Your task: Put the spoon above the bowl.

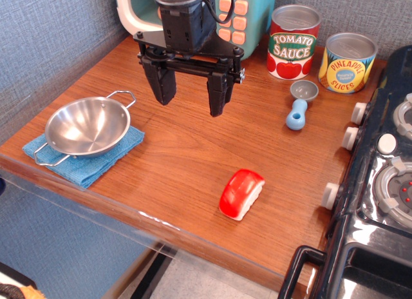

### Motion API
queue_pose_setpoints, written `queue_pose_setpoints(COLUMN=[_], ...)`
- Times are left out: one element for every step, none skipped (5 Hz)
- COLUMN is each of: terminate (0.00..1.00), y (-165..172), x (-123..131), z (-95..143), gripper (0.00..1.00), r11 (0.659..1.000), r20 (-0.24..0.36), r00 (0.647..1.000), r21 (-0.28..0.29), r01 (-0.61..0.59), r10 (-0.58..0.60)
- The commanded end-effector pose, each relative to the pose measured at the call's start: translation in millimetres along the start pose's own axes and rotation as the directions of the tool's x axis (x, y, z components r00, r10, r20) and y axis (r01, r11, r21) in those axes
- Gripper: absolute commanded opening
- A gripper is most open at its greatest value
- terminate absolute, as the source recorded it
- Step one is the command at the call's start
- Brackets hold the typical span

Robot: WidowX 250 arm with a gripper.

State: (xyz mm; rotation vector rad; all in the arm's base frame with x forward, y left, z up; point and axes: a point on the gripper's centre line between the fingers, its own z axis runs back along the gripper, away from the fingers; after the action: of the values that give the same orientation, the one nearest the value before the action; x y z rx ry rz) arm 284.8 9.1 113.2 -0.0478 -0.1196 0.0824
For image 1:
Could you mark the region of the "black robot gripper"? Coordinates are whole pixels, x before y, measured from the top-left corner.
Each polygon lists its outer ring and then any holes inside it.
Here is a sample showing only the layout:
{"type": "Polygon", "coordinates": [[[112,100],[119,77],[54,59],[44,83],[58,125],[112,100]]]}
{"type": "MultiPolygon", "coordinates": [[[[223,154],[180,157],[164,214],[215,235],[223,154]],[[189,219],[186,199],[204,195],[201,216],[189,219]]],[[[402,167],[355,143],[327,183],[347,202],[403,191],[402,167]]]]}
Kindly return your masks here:
{"type": "Polygon", "coordinates": [[[220,19],[215,0],[155,0],[160,8],[163,29],[137,32],[139,59],[156,100],[167,105],[176,94],[175,72],[208,76],[209,108],[213,117],[223,113],[230,102],[233,83],[242,83],[242,48],[218,36],[218,24],[233,16],[235,0],[220,19]]]}

